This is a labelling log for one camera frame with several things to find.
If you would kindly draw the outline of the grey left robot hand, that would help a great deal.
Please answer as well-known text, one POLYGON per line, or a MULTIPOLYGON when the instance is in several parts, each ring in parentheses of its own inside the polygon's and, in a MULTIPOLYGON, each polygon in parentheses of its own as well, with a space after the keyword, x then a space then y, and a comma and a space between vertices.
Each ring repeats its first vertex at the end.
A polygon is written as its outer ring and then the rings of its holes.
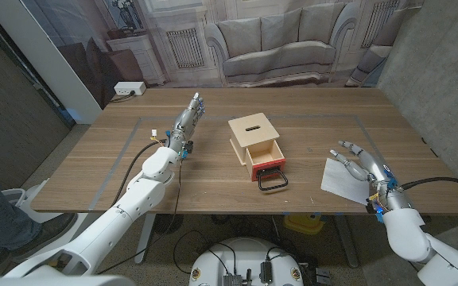
POLYGON ((196 124, 204 112, 204 100, 196 92, 187 108, 177 116, 171 134, 166 140, 165 147, 177 151, 183 158, 188 153, 192 153, 193 142, 190 138, 194 134, 196 124))

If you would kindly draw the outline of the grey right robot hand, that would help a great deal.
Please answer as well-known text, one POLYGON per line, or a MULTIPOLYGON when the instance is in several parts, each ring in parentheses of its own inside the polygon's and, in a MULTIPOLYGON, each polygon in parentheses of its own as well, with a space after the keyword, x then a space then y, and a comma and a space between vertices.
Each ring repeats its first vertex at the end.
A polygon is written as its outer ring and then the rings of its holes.
POLYGON ((330 153, 354 178, 370 184, 371 191, 367 198, 367 207, 371 213, 384 215, 387 212, 413 207, 386 164, 352 142, 339 141, 339 144, 359 158, 360 164, 357 164, 334 149, 330 150, 330 153))

